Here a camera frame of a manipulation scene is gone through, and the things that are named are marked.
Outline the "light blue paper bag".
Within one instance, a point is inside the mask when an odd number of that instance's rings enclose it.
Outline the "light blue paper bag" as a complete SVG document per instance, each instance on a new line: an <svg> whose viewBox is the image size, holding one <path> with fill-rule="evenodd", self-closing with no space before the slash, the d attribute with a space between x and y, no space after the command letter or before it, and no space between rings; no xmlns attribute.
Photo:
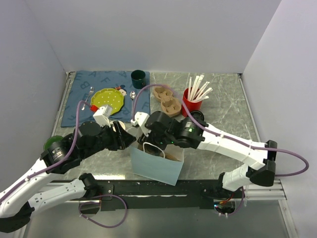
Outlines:
<svg viewBox="0 0 317 238"><path fill-rule="evenodd" d="M153 156L138 149L140 144L134 142L130 147L132 172L136 175L160 181L169 185L176 185L184 164L184 149L167 145L163 152L175 156L180 161L172 161Z"/></svg>

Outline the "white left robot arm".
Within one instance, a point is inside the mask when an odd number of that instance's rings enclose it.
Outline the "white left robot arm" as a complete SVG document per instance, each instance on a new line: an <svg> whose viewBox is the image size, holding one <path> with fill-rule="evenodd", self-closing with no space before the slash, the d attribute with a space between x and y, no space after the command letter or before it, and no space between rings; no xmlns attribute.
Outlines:
<svg viewBox="0 0 317 238"><path fill-rule="evenodd" d="M68 200L93 199L99 186L91 173L56 189L41 192L41 188L77 167L83 160L107 149L124 150L136 140L118 122L113 126L100 126L87 121L74 132L48 147L18 181L0 194L0 231L14 232L31 218Z"/></svg>

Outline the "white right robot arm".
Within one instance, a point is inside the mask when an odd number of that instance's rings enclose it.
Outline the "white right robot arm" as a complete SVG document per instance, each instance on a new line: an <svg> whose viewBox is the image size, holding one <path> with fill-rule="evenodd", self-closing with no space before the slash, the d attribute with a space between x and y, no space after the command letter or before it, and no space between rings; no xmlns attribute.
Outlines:
<svg viewBox="0 0 317 238"><path fill-rule="evenodd" d="M237 189L253 183L270 187L274 184L277 143L257 143L223 132L205 122L204 114L192 111L189 116L177 121L164 112L151 115L137 112L131 124L139 129L138 143L154 155L165 155L167 146L207 150L233 158L242 165L218 177L214 192L229 197Z"/></svg>

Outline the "brown pulp cup carrier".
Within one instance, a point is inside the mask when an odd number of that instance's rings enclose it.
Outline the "brown pulp cup carrier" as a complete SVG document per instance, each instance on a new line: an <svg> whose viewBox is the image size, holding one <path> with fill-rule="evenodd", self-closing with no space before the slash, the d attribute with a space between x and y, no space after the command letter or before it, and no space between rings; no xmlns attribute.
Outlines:
<svg viewBox="0 0 317 238"><path fill-rule="evenodd" d="M161 109L169 117L175 117L181 112L181 103L174 97L173 92L165 87L156 86L153 89L155 99L160 103Z"/></svg>

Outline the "red cup holder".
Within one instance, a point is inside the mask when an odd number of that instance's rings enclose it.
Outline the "red cup holder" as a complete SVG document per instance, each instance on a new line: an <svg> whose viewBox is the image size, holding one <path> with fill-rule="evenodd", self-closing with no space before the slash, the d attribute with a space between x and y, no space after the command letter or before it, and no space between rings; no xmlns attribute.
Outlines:
<svg viewBox="0 0 317 238"><path fill-rule="evenodd" d="M184 104L186 105L186 107L188 108L189 112L200 110L201 104L203 101L199 101L197 103L193 103L191 101L188 101L187 100L188 91L189 91L189 88L187 88L184 91L182 100L183 100ZM181 114L182 114L182 116L187 117L187 112L186 112L183 104L182 104Z"/></svg>

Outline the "stack of black lids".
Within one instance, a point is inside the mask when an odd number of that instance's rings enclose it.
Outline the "stack of black lids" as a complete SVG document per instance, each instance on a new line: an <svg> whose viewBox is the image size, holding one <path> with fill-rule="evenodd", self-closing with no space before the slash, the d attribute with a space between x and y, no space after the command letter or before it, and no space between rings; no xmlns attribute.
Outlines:
<svg viewBox="0 0 317 238"><path fill-rule="evenodd" d="M205 116L201 111L195 110L190 112L191 119L194 119L197 122L204 122Z"/></svg>

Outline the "silver spoon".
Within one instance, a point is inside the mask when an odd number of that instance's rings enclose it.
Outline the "silver spoon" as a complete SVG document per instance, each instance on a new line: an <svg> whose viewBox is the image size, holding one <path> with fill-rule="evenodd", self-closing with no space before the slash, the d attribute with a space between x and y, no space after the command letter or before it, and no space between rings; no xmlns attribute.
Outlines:
<svg viewBox="0 0 317 238"><path fill-rule="evenodd" d="M132 101L134 101L134 99L136 98L136 92L135 92L135 91L131 91L130 94L129 94L129 96L130 96L130 99L131 99Z"/></svg>

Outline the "yellow-green dotted plate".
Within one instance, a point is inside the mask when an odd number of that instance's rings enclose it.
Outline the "yellow-green dotted plate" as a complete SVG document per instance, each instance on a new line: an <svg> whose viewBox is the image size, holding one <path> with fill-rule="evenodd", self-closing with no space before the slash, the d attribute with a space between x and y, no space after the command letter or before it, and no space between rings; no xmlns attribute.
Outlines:
<svg viewBox="0 0 317 238"><path fill-rule="evenodd" d="M97 91L91 98L91 104L97 106L109 105L112 107L111 115L121 111L124 106L124 95L117 89L105 88Z"/></svg>

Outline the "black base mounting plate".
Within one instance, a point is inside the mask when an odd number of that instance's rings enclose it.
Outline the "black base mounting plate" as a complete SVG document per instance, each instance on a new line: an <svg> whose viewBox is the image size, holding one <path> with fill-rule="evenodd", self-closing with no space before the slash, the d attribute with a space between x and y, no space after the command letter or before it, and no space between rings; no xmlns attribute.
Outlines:
<svg viewBox="0 0 317 238"><path fill-rule="evenodd" d="M217 200L240 199L235 192L221 190L217 180L179 180L175 186L154 180L99 180L96 195L122 198L128 209L191 208L213 209Z"/></svg>

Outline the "silver fork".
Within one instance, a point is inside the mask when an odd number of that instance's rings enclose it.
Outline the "silver fork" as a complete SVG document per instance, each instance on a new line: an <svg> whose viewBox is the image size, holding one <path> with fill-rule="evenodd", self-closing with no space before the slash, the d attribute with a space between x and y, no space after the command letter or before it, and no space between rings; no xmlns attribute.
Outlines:
<svg viewBox="0 0 317 238"><path fill-rule="evenodd" d="M92 94L94 93L94 87L90 87L90 91L89 91L89 93L88 93L88 96L86 97L86 99L85 99L85 102L87 102L88 101L88 99L92 96ZM81 110L83 111L84 109L85 109L85 107L86 107L86 104L84 104L83 105L83 107L81 108Z"/></svg>

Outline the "dark green mug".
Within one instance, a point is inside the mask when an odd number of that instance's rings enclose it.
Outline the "dark green mug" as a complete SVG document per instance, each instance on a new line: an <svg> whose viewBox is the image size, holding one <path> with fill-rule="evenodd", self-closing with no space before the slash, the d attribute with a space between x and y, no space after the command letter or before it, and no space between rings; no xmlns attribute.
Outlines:
<svg viewBox="0 0 317 238"><path fill-rule="evenodd" d="M135 70L131 72L131 80L134 88L142 89L146 85L146 73L142 70Z"/></svg>

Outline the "aluminium frame rail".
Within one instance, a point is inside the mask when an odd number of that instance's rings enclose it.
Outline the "aluminium frame rail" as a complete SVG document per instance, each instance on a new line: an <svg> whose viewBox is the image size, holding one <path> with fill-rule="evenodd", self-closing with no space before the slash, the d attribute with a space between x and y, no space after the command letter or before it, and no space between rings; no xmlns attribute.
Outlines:
<svg viewBox="0 0 317 238"><path fill-rule="evenodd" d="M247 200L286 200L281 180L275 180L273 186L264 187L255 184L245 186Z"/></svg>

